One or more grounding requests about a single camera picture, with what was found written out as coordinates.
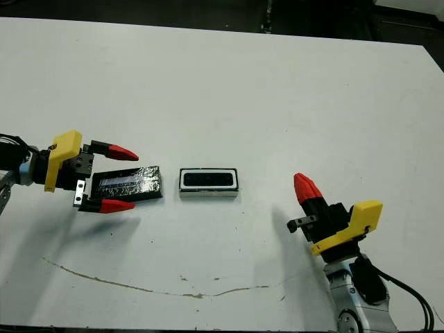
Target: tabletop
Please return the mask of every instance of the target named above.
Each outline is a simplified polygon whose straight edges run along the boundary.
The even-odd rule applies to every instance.
[[[1,132],[46,148],[71,129],[158,165],[159,200],[77,212],[12,188],[0,217],[0,323],[335,330],[323,262],[286,223],[293,174],[329,203],[383,202],[361,249],[444,315],[444,75],[421,46],[0,19]],[[181,198],[180,168],[237,168],[236,198]],[[401,330],[416,300],[388,284]],[[444,325],[438,321],[437,327]]]

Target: cable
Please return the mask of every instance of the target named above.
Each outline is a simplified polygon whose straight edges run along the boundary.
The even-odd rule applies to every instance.
[[[362,253],[358,253],[358,258],[360,258],[361,260],[364,260],[364,262],[367,262],[368,265],[372,269],[374,269],[375,272],[381,278],[394,283],[396,286],[400,287],[401,289],[404,289],[405,291],[410,293],[414,298],[416,298],[418,300],[418,302],[421,304],[422,310],[424,311],[424,322],[425,322],[424,332],[427,332],[427,333],[433,332],[433,328],[435,326],[435,318],[433,315],[433,311],[432,311],[429,303],[425,300],[425,298],[423,298],[423,296],[420,293],[418,293],[415,289],[409,287],[405,283],[399,281],[398,279],[395,279],[393,276],[390,276],[389,274],[384,273],[383,271],[381,271],[377,267],[373,266],[373,264],[370,262],[369,259],[364,258]]]
[[[36,153],[37,155],[39,155],[38,149],[28,146],[28,144],[26,144],[26,142],[23,141],[20,137],[14,137],[12,135],[0,133],[0,140],[10,144],[17,144],[24,147],[28,152]]]

